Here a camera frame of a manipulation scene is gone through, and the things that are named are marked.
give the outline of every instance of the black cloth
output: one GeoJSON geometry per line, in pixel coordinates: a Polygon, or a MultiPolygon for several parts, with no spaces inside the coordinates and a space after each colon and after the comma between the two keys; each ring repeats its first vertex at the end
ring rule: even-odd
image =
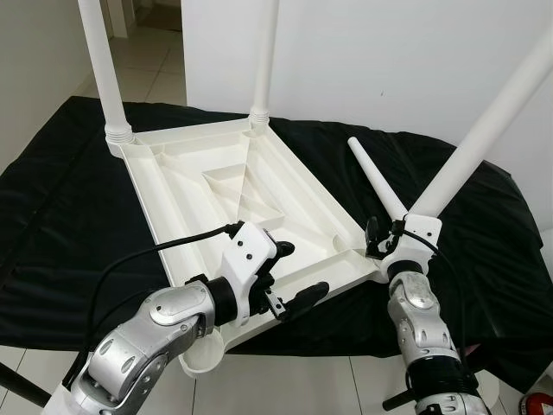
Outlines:
{"type": "MultiPolygon", "coordinates": [[[[164,104],[125,104],[125,112],[134,131],[244,117],[164,104]]],[[[369,216],[377,216],[383,229],[390,219],[347,147],[350,136],[359,139],[407,208],[454,150],[408,132],[280,118],[270,125],[363,227],[369,216]]],[[[103,129],[99,101],[72,97],[0,176],[2,344],[77,349],[101,270],[153,245],[124,162],[109,154],[103,129]]],[[[440,248],[466,292],[467,344],[481,344],[477,353],[486,368],[525,391],[553,359],[553,285],[524,198],[508,173],[482,163],[441,219],[440,248]]],[[[439,259],[430,262],[442,317],[458,341],[461,303],[453,278],[439,259]]],[[[130,294],[166,285],[156,254],[136,259],[108,280],[97,316],[130,294]]],[[[364,283],[232,352],[397,354],[387,289],[364,283]]],[[[131,316],[139,301],[108,319],[96,339],[131,316]]]]}

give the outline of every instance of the black pole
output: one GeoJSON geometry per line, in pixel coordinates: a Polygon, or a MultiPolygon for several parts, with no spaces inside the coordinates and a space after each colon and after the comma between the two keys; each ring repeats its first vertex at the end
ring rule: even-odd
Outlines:
{"type": "Polygon", "coordinates": [[[415,396],[411,390],[407,390],[401,393],[398,393],[396,396],[392,396],[391,398],[385,400],[382,403],[382,407],[385,411],[391,411],[392,409],[396,409],[401,405],[405,405],[412,400],[415,400],[415,396]]]}
{"type": "Polygon", "coordinates": [[[23,378],[18,372],[5,366],[3,363],[0,363],[0,386],[42,408],[46,406],[51,398],[48,392],[30,380],[23,378]]]}

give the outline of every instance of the white floor tile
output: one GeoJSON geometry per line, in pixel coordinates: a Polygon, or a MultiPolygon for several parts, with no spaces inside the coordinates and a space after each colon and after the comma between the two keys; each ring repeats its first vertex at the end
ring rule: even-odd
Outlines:
{"type": "Polygon", "coordinates": [[[196,383],[194,415],[215,413],[359,415],[360,411],[347,357],[228,355],[196,383]]]}
{"type": "Polygon", "coordinates": [[[165,368],[138,415],[192,415],[193,403],[194,379],[186,376],[181,363],[174,359],[165,368]]]}
{"type": "MultiPolygon", "coordinates": [[[[123,101],[144,102],[146,100],[148,92],[156,78],[155,72],[118,67],[116,68],[116,73],[123,101]]],[[[93,81],[88,88],[85,88],[81,95],[83,97],[98,98],[96,82],[93,81]]]]}
{"type": "Polygon", "coordinates": [[[505,412],[505,409],[503,408],[503,405],[501,404],[501,401],[499,399],[495,403],[495,405],[490,408],[490,412],[492,413],[492,415],[507,415],[507,412],[505,412]]]}
{"type": "Polygon", "coordinates": [[[384,400],[405,390],[405,365],[401,356],[387,359],[355,356],[351,359],[363,415],[413,415],[414,402],[390,412],[382,409],[384,400]]]}
{"type": "MultiPolygon", "coordinates": [[[[52,393],[65,376],[77,354],[74,352],[52,352],[27,350],[17,372],[52,393]]],[[[20,398],[12,392],[6,395],[0,415],[38,415],[41,408],[20,398]]]]}
{"type": "Polygon", "coordinates": [[[536,385],[530,389],[530,393],[547,393],[548,395],[553,396],[553,379],[549,376],[543,376],[536,385]]]}
{"type": "Polygon", "coordinates": [[[129,39],[111,39],[113,62],[116,67],[157,72],[174,38],[175,33],[168,30],[137,28],[129,39]]]}
{"type": "Polygon", "coordinates": [[[160,72],[148,94],[146,102],[186,105],[184,74],[177,75],[174,73],[160,72]]]}
{"type": "Polygon", "coordinates": [[[184,74],[184,53],[182,51],[182,41],[179,38],[171,44],[171,48],[163,61],[162,72],[184,74]]]}
{"type": "Polygon", "coordinates": [[[499,402],[499,379],[486,370],[476,374],[478,393],[488,408],[493,408],[499,402]]]}
{"type": "Polygon", "coordinates": [[[505,382],[499,381],[499,400],[501,400],[507,415],[518,415],[518,403],[522,397],[522,393],[505,382]]]}
{"type": "MultiPolygon", "coordinates": [[[[9,348],[0,346],[0,361],[10,369],[17,370],[19,363],[25,353],[24,348],[9,348]]],[[[0,386],[0,405],[6,396],[6,388],[0,386]]]]}

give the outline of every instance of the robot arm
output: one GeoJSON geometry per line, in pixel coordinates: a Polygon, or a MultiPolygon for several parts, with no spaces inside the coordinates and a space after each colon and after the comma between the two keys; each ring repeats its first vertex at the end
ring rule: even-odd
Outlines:
{"type": "Polygon", "coordinates": [[[167,364],[215,326],[244,325],[268,310],[281,321],[308,310],[327,295],[327,283],[299,292],[288,303],[270,290],[270,269],[293,251],[289,242],[275,242],[257,225],[245,223],[223,253],[220,277],[199,276],[151,294],[98,345],[71,391],[58,386],[43,415],[136,414],[167,364]]]}
{"type": "Polygon", "coordinates": [[[478,382],[462,365],[440,304],[424,275],[432,251],[420,241],[401,234],[403,229],[435,246],[442,223],[437,218],[407,214],[396,222],[381,265],[390,279],[388,313],[416,400],[417,415],[486,415],[476,391],[478,382]]]}

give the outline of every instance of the white bracket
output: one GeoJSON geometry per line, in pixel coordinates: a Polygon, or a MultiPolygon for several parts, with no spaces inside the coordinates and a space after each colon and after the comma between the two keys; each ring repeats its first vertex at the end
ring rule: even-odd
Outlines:
{"type": "Polygon", "coordinates": [[[229,282],[236,297],[238,314],[232,322],[235,327],[250,319],[248,296],[257,280],[259,268],[277,255],[277,246],[261,227],[246,222],[224,250],[220,275],[229,282]]]}
{"type": "MultiPolygon", "coordinates": [[[[427,240],[433,246],[438,243],[440,231],[442,230],[442,221],[429,216],[420,214],[407,214],[405,216],[406,231],[412,232],[427,240]]],[[[421,241],[411,238],[408,235],[399,237],[396,249],[382,259],[380,272],[385,278],[388,278],[388,267],[398,261],[413,261],[423,268],[423,274],[428,274],[429,261],[434,253],[421,241]]]]}

